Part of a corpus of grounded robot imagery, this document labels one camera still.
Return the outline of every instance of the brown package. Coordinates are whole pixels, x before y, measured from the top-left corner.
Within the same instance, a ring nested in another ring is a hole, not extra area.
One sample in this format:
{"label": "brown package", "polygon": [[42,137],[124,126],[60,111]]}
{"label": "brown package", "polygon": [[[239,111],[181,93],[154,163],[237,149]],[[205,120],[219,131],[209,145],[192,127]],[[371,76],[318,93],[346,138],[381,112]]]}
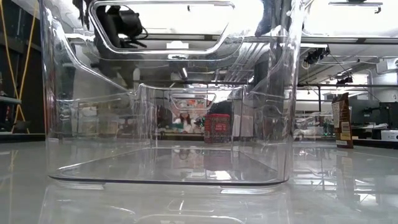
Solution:
{"label": "brown package", "polygon": [[331,108],[333,111],[337,147],[353,149],[354,143],[351,130],[348,93],[334,97],[331,102]]}

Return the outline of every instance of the person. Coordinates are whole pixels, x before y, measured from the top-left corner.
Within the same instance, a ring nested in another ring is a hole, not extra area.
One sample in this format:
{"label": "person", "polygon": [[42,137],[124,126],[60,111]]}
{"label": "person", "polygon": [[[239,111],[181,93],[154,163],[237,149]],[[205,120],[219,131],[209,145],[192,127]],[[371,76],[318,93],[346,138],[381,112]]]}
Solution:
{"label": "person", "polygon": [[193,132],[193,124],[188,113],[180,113],[180,117],[175,119],[173,124],[183,124],[182,133],[186,134]]}

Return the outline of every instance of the plastic storage container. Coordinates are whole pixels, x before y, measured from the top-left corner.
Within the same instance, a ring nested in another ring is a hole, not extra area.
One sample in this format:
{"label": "plastic storage container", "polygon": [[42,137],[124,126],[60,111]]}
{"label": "plastic storage container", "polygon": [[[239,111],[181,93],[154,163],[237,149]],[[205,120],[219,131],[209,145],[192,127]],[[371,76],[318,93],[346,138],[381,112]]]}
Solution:
{"label": "plastic storage container", "polygon": [[236,186],[289,178],[303,1],[41,7],[49,176]]}

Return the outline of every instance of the long hair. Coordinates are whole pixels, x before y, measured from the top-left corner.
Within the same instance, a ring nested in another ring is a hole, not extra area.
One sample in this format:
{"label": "long hair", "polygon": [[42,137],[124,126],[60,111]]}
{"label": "long hair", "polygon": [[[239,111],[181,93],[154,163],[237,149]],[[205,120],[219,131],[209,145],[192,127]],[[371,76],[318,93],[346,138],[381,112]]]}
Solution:
{"label": "long hair", "polygon": [[[188,115],[188,117],[187,117],[187,123],[189,124],[189,125],[191,125],[191,117],[189,116],[189,114],[187,113],[187,115]],[[184,117],[182,116],[182,113],[180,113],[180,120],[181,120],[181,123],[184,123]]]}

